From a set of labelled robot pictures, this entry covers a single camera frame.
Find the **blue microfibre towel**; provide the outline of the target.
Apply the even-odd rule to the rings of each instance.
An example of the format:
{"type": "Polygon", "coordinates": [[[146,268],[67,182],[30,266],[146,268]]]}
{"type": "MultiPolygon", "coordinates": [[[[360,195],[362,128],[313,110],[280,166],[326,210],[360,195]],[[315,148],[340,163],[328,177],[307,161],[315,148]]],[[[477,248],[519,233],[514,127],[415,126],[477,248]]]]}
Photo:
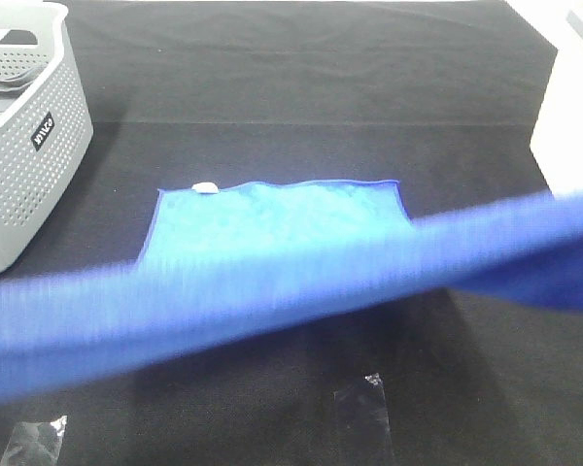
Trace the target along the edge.
{"type": "Polygon", "coordinates": [[[163,192],[137,261],[0,281],[0,403],[440,287],[583,313],[583,192],[416,219],[394,181],[163,192]]]}

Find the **white plastic basket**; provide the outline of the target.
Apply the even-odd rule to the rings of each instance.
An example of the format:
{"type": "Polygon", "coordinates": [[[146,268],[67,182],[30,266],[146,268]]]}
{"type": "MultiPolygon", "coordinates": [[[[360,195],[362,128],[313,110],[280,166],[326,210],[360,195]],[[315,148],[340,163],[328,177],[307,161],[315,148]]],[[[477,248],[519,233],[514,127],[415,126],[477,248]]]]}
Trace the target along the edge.
{"type": "Polygon", "coordinates": [[[583,5],[568,11],[566,26],[530,143],[556,196],[583,192],[583,5]]]}

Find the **clear tape strip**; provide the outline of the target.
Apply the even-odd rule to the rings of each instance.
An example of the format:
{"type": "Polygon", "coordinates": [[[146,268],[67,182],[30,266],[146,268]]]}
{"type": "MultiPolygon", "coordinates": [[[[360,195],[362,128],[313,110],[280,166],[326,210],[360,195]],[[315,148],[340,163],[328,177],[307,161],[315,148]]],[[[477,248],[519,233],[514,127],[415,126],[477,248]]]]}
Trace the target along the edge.
{"type": "Polygon", "coordinates": [[[60,455],[68,416],[48,422],[15,424],[0,466],[55,466],[60,455]]]}
{"type": "Polygon", "coordinates": [[[389,413],[379,373],[333,393],[339,465],[395,465],[389,413]]]}

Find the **grey perforated plastic basket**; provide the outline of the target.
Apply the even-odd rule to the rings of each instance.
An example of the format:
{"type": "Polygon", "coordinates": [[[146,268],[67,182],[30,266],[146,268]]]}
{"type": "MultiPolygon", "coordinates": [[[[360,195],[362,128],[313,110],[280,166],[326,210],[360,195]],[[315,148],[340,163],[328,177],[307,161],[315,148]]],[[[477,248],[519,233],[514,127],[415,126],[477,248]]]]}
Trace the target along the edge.
{"type": "Polygon", "coordinates": [[[0,274],[51,214],[93,136],[67,6],[0,1],[0,78],[43,71],[0,115],[0,274]]]}

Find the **clear tape strip left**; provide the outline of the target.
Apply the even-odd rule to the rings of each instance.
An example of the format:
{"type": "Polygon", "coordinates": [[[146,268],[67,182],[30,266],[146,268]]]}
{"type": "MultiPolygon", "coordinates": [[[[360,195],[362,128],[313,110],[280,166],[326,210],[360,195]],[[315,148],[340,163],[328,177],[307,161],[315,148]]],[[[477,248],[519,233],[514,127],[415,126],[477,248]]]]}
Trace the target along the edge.
{"type": "Polygon", "coordinates": [[[55,466],[60,455],[68,416],[48,422],[15,424],[0,466],[55,466]]]}

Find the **black table cloth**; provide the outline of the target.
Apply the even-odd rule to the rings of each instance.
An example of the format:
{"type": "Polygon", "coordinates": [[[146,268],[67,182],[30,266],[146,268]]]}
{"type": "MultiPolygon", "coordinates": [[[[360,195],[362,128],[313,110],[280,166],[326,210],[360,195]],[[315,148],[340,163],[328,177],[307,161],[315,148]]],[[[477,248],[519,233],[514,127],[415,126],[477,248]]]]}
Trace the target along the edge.
{"type": "MultiPolygon", "coordinates": [[[[94,138],[22,278],[135,258],[160,189],[400,183],[410,216],[543,190],[555,51],[500,1],[72,1],[94,138]]],[[[398,465],[583,465],[583,316],[439,289],[0,406],[62,465],[337,465],[334,399],[384,384],[398,465]]]]}

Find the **clear tape strip centre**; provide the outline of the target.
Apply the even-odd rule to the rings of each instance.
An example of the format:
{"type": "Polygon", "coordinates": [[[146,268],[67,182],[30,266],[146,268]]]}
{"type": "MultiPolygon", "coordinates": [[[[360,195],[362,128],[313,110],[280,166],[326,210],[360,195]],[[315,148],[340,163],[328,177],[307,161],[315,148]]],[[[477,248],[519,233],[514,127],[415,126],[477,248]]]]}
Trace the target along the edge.
{"type": "Polygon", "coordinates": [[[339,465],[395,465],[389,413],[379,373],[333,393],[339,465]]]}

